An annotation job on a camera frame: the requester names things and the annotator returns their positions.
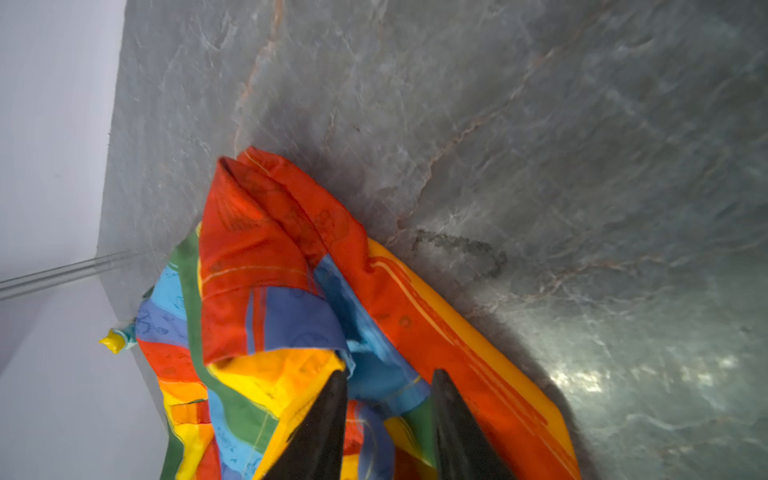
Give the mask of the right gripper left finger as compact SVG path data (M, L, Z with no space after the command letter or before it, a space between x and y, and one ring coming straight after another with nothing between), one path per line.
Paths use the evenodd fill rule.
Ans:
M340 478L347 412L347 379L332 373L291 437L286 449L263 479Z

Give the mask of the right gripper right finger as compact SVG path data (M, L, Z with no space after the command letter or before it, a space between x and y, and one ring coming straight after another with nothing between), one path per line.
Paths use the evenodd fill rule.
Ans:
M439 479L506 479L515 474L484 435L450 375L433 373L433 437Z

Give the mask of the rainbow striped jacket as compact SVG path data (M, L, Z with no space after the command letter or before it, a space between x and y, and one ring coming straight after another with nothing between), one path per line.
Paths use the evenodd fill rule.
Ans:
M256 148L217 161L202 220L134 321L163 395L165 479L260 479L348 379L341 475L436 473L435 371L520 479L576 479L560 410L328 191Z

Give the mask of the yellow white small toy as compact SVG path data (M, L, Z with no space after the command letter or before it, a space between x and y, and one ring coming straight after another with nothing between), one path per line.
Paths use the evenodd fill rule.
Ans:
M137 345L135 325L111 328L99 343L115 355L129 350Z

